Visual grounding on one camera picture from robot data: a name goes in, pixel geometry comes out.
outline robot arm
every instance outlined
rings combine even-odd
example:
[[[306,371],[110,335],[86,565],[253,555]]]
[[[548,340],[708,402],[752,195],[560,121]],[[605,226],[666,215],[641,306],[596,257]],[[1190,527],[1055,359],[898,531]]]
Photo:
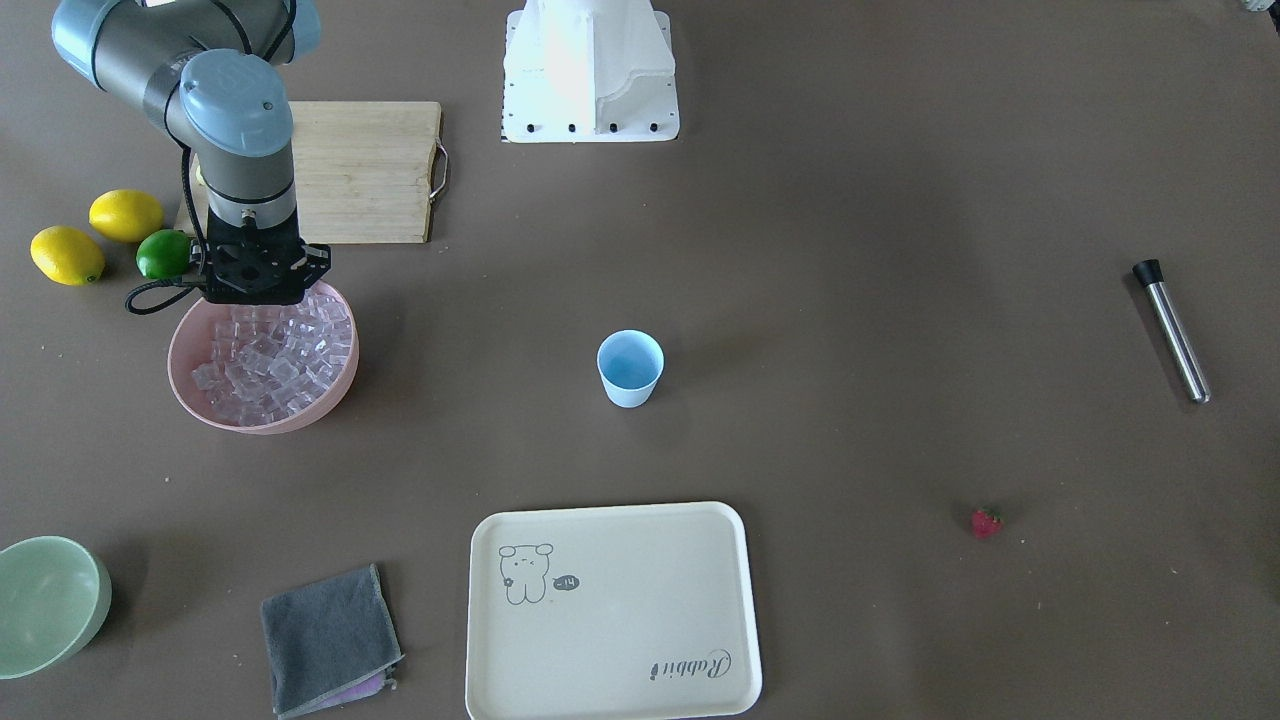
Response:
[[[298,233],[293,115],[271,67],[315,47],[311,0],[61,0],[54,45],[101,90],[201,163],[209,190],[200,270],[175,284],[210,302],[289,305],[329,269]]]

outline yellow lemon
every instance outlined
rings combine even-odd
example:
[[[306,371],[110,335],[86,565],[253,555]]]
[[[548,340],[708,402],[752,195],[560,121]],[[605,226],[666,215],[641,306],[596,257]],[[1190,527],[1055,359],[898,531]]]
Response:
[[[88,284],[102,277],[106,258],[84,231],[54,225],[31,238],[31,259],[49,279],[63,284]]]
[[[88,209],[88,224],[116,242],[142,242],[164,227],[164,208],[141,190],[113,190]]]

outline towel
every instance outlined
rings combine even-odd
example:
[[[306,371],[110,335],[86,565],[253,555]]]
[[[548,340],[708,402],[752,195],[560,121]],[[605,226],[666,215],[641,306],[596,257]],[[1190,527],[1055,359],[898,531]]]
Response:
[[[394,688],[404,657],[375,565],[262,601],[262,634],[280,720]]]

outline cutting board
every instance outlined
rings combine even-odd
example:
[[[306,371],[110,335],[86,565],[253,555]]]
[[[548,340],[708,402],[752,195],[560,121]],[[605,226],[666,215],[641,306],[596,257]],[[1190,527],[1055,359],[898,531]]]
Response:
[[[426,242],[439,102],[296,101],[289,109],[303,240],[323,245]],[[192,182],[192,195],[204,222],[205,188]],[[192,232],[186,208],[174,227]]]

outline bear drawing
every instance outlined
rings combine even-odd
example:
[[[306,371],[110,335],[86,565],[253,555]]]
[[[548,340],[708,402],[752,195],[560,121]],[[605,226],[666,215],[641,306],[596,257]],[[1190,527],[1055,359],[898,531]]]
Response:
[[[556,550],[548,543],[504,544],[498,548],[502,560],[498,570],[502,584],[507,585],[507,602],[538,602],[547,594],[547,571],[552,566],[548,557]]]

